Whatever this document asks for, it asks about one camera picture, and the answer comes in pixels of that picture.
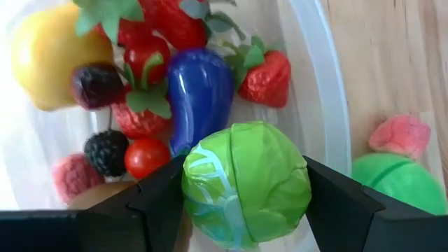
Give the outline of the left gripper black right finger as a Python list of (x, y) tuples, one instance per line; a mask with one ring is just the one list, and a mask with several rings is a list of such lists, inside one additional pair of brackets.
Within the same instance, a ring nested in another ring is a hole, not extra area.
[(307, 220), (321, 251), (447, 252), (447, 217), (368, 188), (310, 157)]

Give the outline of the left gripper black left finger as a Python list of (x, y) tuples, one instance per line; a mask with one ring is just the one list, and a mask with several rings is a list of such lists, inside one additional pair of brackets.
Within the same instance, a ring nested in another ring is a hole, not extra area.
[(183, 212), (184, 156), (86, 210), (1, 212), (1, 252), (170, 252)]

